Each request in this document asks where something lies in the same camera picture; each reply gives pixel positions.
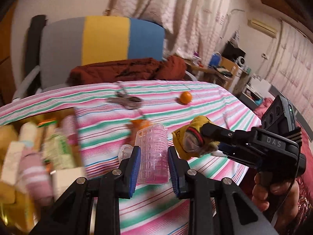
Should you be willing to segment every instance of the orange object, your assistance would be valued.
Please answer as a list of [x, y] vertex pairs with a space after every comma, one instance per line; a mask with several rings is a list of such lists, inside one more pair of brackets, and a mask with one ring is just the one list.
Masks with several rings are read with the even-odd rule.
[[44, 164], [46, 166], [46, 171], [48, 172], [48, 174], [50, 174], [51, 171], [53, 171], [53, 164], [50, 160], [45, 160]]
[[131, 131], [129, 144], [134, 146], [137, 132], [141, 129], [149, 127], [150, 125], [153, 125], [153, 123], [146, 119], [136, 119], [136, 120], [131, 120], [130, 122], [133, 125], [133, 129]]
[[192, 100], [192, 95], [188, 91], [182, 92], [179, 98], [180, 102], [183, 104], [188, 104]]
[[38, 124], [38, 127], [45, 125], [45, 124], [52, 124], [52, 123], [57, 123], [57, 121], [55, 119], [47, 119], [47, 120], [40, 122]]

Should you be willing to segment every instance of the chair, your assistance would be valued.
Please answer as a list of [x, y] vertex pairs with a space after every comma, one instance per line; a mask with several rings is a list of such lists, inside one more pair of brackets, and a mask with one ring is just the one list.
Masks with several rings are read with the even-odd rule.
[[46, 16], [37, 15], [28, 31], [27, 76], [13, 101], [38, 89], [67, 87], [68, 75], [76, 66], [146, 57], [161, 61], [163, 41], [163, 27], [140, 19], [86, 16], [46, 25]]

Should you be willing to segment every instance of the transparent plastic cup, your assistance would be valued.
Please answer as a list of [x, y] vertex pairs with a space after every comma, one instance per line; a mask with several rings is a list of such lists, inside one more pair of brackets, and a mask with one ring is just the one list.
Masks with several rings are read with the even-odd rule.
[[167, 132], [154, 124], [136, 135], [135, 146], [141, 148], [141, 163], [137, 183], [162, 184], [168, 182]]
[[130, 158], [131, 153], [133, 151], [133, 146], [129, 145], [129, 144], [124, 144], [121, 146], [120, 148], [120, 152], [118, 154], [118, 162], [121, 163], [122, 160]]

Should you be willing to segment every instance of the wall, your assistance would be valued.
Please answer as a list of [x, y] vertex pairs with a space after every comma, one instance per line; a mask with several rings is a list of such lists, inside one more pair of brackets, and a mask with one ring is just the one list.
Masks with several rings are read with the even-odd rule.
[[[246, 25], [245, 31], [242, 31], [240, 35], [240, 44], [242, 49], [246, 52], [245, 59], [247, 65], [251, 68], [251, 72], [255, 73], [261, 66], [261, 70], [266, 71], [266, 68], [271, 66], [276, 54], [281, 31], [281, 22], [255, 9], [251, 9], [247, 21], [249, 19], [259, 20], [278, 31], [277, 37], [271, 38]], [[262, 58], [263, 53], [267, 55], [268, 60]]]
[[[231, 0], [228, 13], [233, 9], [241, 9], [245, 12], [233, 12], [225, 36], [218, 45], [217, 50], [221, 52], [225, 43], [230, 39], [233, 33], [239, 29], [239, 47], [246, 53], [245, 60], [247, 65], [251, 68], [251, 72], [256, 72], [261, 65], [262, 68], [265, 69], [272, 64], [276, 52], [281, 29], [280, 21], [254, 9], [250, 6], [248, 0]], [[277, 29], [277, 38], [273, 40], [266, 34], [249, 27], [248, 20], [252, 18]], [[269, 59], [264, 60], [262, 53], [265, 53]]]
[[24, 78], [24, 43], [31, 18], [47, 15], [47, 23], [87, 15], [102, 15], [109, 0], [18, 0], [11, 32], [12, 69], [16, 86]]
[[281, 18], [285, 20], [287, 23], [291, 24], [295, 28], [299, 29], [303, 32], [307, 37], [313, 40], [313, 32], [311, 32], [308, 28], [306, 28], [303, 24], [293, 20], [292, 18], [288, 17], [286, 14], [270, 7], [261, 2], [261, 0], [248, 0], [249, 4], [254, 7], [258, 8], [258, 10], [273, 16], [274, 18]]
[[[221, 52], [224, 48], [224, 45], [228, 42], [230, 37], [233, 33], [239, 29], [239, 37], [241, 36], [241, 32], [245, 31], [247, 26], [247, 15], [250, 13], [251, 7], [247, 0], [230, 0], [230, 5], [227, 14], [229, 14], [233, 9], [240, 9], [244, 10], [245, 12], [241, 11], [234, 11], [232, 15], [228, 18], [229, 24], [226, 29], [224, 38], [220, 41], [219, 45], [217, 46], [216, 50]], [[225, 20], [225, 25], [223, 26], [222, 33], [226, 26], [227, 19]]]

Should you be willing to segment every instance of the metal screw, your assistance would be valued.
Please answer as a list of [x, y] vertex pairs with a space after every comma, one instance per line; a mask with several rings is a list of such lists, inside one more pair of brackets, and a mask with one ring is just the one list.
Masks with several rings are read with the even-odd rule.
[[112, 171], [112, 174], [118, 176], [118, 175], [121, 175], [121, 174], [122, 174], [122, 171], [121, 171], [120, 169], [114, 169], [114, 170]]
[[187, 173], [188, 173], [189, 175], [191, 175], [191, 176], [194, 176], [194, 175], [197, 174], [197, 171], [194, 170], [194, 169], [189, 169], [189, 170], [187, 170]]
[[85, 182], [86, 182], [86, 179], [84, 177], [80, 177], [80, 178], [76, 179], [76, 183], [78, 183], [78, 184], [83, 184]]
[[230, 178], [223, 178], [223, 183], [224, 184], [231, 184], [232, 180]]

